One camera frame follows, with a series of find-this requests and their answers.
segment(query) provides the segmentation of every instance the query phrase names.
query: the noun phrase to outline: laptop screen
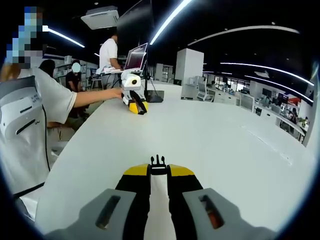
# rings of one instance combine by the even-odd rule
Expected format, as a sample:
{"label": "laptop screen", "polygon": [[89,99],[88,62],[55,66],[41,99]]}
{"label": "laptop screen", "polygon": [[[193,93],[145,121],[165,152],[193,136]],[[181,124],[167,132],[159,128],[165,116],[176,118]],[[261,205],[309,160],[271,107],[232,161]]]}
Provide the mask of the laptop screen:
{"label": "laptop screen", "polygon": [[141,69],[144,56],[146,55],[147,43],[140,45],[129,51],[127,61],[125,63],[125,70]]}

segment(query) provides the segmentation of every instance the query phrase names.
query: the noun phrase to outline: hand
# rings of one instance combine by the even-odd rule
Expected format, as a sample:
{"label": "hand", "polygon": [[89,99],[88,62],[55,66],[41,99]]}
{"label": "hand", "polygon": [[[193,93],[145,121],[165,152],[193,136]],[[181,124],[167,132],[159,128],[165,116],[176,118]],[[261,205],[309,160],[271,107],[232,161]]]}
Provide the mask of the hand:
{"label": "hand", "polygon": [[112,88],[112,89],[108,89],[106,90],[108,91],[110,97],[109,99],[122,99],[122,89],[117,87],[117,88]]}

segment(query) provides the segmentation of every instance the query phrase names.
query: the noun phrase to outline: yellow robot part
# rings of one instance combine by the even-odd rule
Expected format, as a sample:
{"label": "yellow robot part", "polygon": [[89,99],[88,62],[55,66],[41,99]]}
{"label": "yellow robot part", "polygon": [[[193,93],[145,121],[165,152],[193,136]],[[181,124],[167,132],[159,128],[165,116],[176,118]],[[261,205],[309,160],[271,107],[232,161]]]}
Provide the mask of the yellow robot part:
{"label": "yellow robot part", "polygon": [[178,166],[178,165],[174,165],[174,164],[169,164],[169,166],[170,166],[172,177],[195,175],[193,171],[191,171],[190,169],[188,169],[186,167]]}
{"label": "yellow robot part", "polygon": [[[148,111],[149,111],[149,109],[148,109],[148,103],[147,103],[146,101],[143,101],[142,103],[143,103],[146,111],[148,112]],[[139,113],[139,108],[138,108],[137,103],[135,103],[135,102],[129,103],[129,110],[130,110],[131,112],[133,112],[134,114],[138,114],[138,113]]]}
{"label": "yellow robot part", "polygon": [[146,176],[149,164],[142,164],[130,167],[123,175]]}

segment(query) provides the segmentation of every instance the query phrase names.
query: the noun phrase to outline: air conditioner unit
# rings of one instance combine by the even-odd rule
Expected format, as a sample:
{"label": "air conditioner unit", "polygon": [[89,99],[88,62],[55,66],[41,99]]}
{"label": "air conditioner unit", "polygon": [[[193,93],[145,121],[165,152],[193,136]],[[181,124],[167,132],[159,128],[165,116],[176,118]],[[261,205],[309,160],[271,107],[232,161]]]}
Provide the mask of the air conditioner unit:
{"label": "air conditioner unit", "polygon": [[270,78],[269,73],[266,70],[264,72],[255,71],[254,73],[263,78],[268,78],[268,79]]}
{"label": "air conditioner unit", "polygon": [[118,8],[115,6],[95,8],[81,17],[81,20],[92,30],[116,27],[118,19]]}

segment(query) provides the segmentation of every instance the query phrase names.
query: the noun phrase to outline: laptop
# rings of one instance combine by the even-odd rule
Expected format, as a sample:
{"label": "laptop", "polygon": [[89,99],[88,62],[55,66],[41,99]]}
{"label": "laptop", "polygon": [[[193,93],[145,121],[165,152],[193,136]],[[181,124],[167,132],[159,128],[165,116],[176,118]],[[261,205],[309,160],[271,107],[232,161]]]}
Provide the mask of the laptop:
{"label": "laptop", "polygon": [[[147,54],[148,43],[142,44],[131,49],[125,61],[124,70],[131,70],[133,73],[140,73],[142,71],[142,65],[145,55]],[[124,70],[114,69],[110,73],[123,73]]]}

